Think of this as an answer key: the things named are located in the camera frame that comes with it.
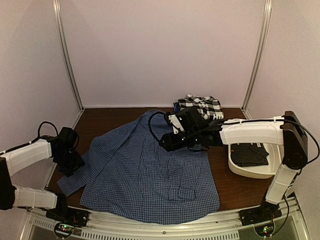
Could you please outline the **blue checked long sleeve shirt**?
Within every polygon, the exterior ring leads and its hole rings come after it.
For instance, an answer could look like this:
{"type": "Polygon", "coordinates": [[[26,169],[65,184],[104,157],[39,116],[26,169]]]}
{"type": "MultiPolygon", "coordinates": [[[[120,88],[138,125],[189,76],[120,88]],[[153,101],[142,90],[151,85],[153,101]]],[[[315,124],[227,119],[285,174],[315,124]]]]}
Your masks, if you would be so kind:
{"type": "Polygon", "coordinates": [[[83,189],[80,204],[128,219],[175,225],[216,212],[220,199],[206,152],[168,152],[157,136],[171,132],[163,112],[95,137],[85,165],[57,185],[66,196],[83,189]]]}

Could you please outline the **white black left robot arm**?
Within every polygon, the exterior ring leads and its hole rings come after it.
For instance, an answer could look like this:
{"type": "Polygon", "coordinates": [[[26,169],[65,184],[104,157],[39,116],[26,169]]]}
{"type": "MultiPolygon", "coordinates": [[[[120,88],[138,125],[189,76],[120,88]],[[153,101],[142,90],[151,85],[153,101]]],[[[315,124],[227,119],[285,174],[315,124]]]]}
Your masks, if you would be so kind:
{"type": "Polygon", "coordinates": [[[68,140],[64,137],[44,135],[2,151],[0,153],[0,209],[6,211],[12,208],[39,208],[57,217],[61,222],[69,221],[72,218],[72,211],[63,194],[18,186],[12,182],[12,178],[46,160],[52,160],[64,176],[70,177],[85,165],[74,147],[76,141],[76,139],[68,140]]]}

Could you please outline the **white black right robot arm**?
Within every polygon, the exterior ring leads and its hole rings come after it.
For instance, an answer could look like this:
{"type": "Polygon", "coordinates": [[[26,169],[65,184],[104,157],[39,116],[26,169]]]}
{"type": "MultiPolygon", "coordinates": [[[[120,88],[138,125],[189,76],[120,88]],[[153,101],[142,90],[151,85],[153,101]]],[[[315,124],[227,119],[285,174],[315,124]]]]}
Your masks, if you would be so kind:
{"type": "Polygon", "coordinates": [[[267,119],[204,120],[189,107],[164,118],[173,128],[158,141],[166,151],[195,145],[227,146],[233,173],[256,179],[273,177],[260,206],[254,209],[261,221],[275,215],[286,191],[309,163],[310,134],[292,111],[267,119]]]}

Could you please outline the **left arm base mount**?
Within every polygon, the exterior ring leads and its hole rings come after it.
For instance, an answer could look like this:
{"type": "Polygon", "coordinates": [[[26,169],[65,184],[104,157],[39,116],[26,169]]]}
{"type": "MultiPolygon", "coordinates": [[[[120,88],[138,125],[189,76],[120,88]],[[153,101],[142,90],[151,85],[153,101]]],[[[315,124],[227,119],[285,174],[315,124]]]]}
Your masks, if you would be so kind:
{"type": "Polygon", "coordinates": [[[46,209],[45,216],[49,219],[73,225],[78,228],[86,227],[89,219],[89,211],[67,207],[66,209],[46,209]]]}

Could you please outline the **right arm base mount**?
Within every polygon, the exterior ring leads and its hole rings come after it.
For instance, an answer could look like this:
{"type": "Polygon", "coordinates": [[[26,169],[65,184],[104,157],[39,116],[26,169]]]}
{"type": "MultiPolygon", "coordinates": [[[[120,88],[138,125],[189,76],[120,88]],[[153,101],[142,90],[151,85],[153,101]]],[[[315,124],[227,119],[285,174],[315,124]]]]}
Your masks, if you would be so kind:
{"type": "Polygon", "coordinates": [[[281,216],[281,210],[273,210],[261,206],[243,209],[239,211],[239,217],[242,226],[255,225],[262,222],[269,222],[272,219],[281,216]]]}

